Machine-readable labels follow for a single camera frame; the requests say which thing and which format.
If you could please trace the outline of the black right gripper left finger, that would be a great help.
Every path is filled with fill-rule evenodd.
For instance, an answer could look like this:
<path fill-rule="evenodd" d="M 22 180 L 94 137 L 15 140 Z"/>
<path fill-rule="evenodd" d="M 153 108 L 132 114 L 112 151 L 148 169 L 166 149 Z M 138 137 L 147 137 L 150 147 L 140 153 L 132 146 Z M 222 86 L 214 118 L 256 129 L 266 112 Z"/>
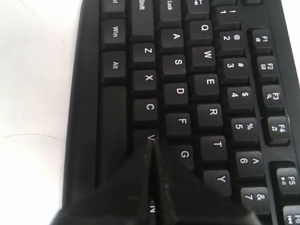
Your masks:
<path fill-rule="evenodd" d="M 103 186 L 64 206 L 53 225 L 147 225 L 154 141 L 140 145 Z"/>

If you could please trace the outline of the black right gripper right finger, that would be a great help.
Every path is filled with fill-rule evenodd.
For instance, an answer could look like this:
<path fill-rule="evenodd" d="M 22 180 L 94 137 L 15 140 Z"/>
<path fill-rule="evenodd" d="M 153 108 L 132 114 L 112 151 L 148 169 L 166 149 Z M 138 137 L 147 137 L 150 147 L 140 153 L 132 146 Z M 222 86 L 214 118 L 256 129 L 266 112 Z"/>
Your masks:
<path fill-rule="evenodd" d="M 257 225 L 259 219 L 196 178 L 171 147 L 153 143 L 153 187 L 158 225 Z"/>

